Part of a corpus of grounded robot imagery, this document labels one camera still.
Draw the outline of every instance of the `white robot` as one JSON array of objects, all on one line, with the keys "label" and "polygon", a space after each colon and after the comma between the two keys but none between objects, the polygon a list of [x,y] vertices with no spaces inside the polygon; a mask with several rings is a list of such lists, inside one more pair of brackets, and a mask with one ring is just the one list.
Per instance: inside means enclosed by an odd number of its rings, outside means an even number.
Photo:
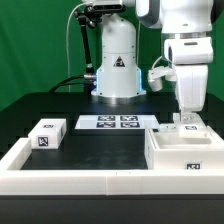
[{"label": "white robot", "polygon": [[208,130],[194,112],[204,106],[207,64],[213,60],[208,34],[217,6],[221,13],[223,1],[218,0],[136,0],[139,20],[148,28],[162,28],[162,58],[169,67],[153,68],[148,81],[154,91],[162,89],[162,76],[176,82],[180,114],[174,114],[173,119],[180,137],[207,138]]},{"label": "white robot", "polygon": [[125,6],[134,7],[135,0],[94,0],[86,10],[90,20],[102,18],[102,65],[96,72],[97,88],[92,91],[93,99],[100,102],[134,103],[146,94],[136,65],[135,27],[117,14]]}]

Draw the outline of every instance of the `green wall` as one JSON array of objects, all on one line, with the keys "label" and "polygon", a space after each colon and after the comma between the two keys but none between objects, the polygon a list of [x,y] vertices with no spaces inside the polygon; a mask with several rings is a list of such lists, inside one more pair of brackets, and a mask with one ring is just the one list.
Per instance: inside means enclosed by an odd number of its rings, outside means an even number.
[{"label": "green wall", "polygon": [[[0,1],[0,110],[31,92],[45,92],[67,78],[65,32],[77,0]],[[122,14],[136,27],[134,9]],[[215,60],[210,65],[208,92],[224,100],[224,15],[214,25]],[[70,29],[72,75],[85,72],[83,47],[78,23]],[[89,30],[93,63],[101,63],[100,29]],[[139,67],[147,70],[160,56],[160,31],[141,27]],[[73,91],[82,91],[76,87]]]}]

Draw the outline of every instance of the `small white block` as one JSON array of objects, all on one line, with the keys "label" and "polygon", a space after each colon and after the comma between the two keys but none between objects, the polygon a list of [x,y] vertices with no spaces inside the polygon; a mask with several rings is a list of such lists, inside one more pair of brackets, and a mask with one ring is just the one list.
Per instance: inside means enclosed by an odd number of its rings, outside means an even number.
[{"label": "small white block", "polygon": [[58,149],[66,131],[66,119],[41,119],[28,135],[31,147]]}]

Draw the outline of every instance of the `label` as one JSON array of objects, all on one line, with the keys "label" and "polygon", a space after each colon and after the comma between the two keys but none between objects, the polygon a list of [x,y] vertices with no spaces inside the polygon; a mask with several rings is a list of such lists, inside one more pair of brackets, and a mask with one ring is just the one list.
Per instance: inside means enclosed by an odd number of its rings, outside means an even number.
[{"label": "label", "polygon": [[115,128],[115,122],[97,122],[97,128]]},{"label": "label", "polygon": [[45,124],[43,126],[43,128],[53,128],[53,127],[54,127],[54,125],[52,125],[52,124]]},{"label": "label", "polygon": [[189,131],[197,131],[198,130],[196,126],[190,126],[190,125],[185,126],[185,129],[189,130]]},{"label": "label", "polygon": [[115,116],[98,116],[98,121],[115,121]]},{"label": "label", "polygon": [[38,137],[38,145],[42,147],[48,146],[49,145],[48,137]]},{"label": "label", "polygon": [[139,122],[121,122],[122,128],[140,128]]},{"label": "label", "polygon": [[187,170],[201,170],[201,163],[187,163]]},{"label": "label", "polygon": [[118,57],[117,61],[114,64],[114,67],[125,67],[125,64],[124,64],[121,56]]}]

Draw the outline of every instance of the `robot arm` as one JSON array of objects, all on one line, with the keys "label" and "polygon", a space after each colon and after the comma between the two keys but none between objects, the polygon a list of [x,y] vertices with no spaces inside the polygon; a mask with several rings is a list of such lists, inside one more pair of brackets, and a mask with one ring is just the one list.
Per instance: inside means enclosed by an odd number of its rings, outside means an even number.
[{"label": "robot arm", "polygon": [[[199,116],[192,112],[202,110],[204,105],[207,64],[213,60],[208,32],[212,30],[212,22],[221,14],[223,2],[136,0],[139,20],[148,28],[162,27],[162,56],[173,71],[171,73],[170,69],[166,69],[175,77],[175,93],[181,111],[179,121],[178,116],[174,116],[178,127],[183,128],[185,123],[200,123],[201,129],[205,129],[203,122],[198,119]],[[166,75],[163,69],[151,71],[149,73],[152,81],[154,77],[162,76],[158,72]]]}]

